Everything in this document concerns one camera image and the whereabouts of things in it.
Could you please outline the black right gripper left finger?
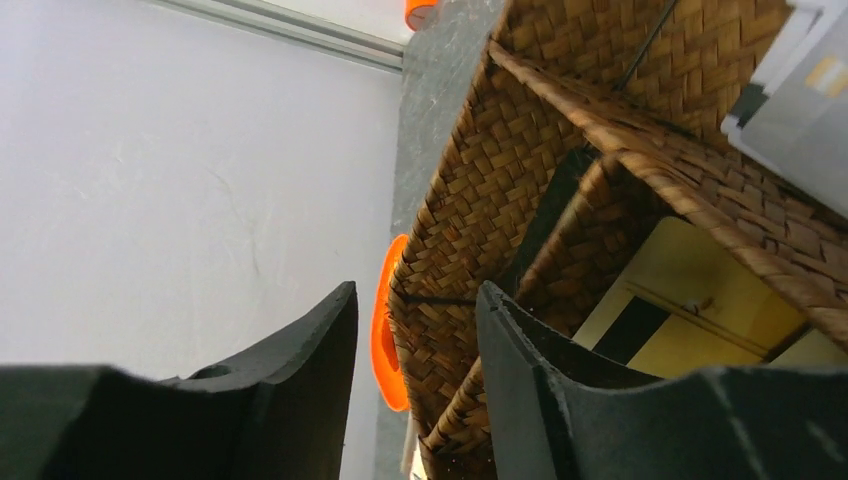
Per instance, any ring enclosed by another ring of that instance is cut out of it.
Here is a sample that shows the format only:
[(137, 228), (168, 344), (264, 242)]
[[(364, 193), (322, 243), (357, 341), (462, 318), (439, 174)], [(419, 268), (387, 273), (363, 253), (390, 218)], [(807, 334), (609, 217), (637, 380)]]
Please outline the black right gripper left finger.
[(107, 365), (1, 369), (5, 479), (335, 479), (358, 336), (345, 281), (188, 378)]

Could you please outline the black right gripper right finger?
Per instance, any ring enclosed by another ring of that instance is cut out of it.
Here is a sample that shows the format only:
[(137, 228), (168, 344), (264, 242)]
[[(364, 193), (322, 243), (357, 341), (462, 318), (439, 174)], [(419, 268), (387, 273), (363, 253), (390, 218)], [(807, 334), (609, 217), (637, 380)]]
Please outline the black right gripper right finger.
[(843, 368), (665, 380), (596, 354), (485, 282), (478, 346), (501, 479), (843, 479)]

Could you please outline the woven wicker divided basket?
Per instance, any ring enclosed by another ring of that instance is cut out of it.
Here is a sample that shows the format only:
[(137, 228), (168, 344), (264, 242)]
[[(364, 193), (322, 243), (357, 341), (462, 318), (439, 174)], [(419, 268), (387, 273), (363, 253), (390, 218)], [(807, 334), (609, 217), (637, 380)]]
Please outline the woven wicker divided basket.
[(705, 231), (807, 322), (767, 363), (708, 367), (847, 372), (846, 219), (720, 129), (791, 12), (785, 1), (442, 1), (431, 12), (407, 50), (406, 114), (439, 124), (416, 145), (438, 168), (389, 293), (426, 478), (501, 479), (479, 288), (497, 285), (577, 343), (666, 217)]

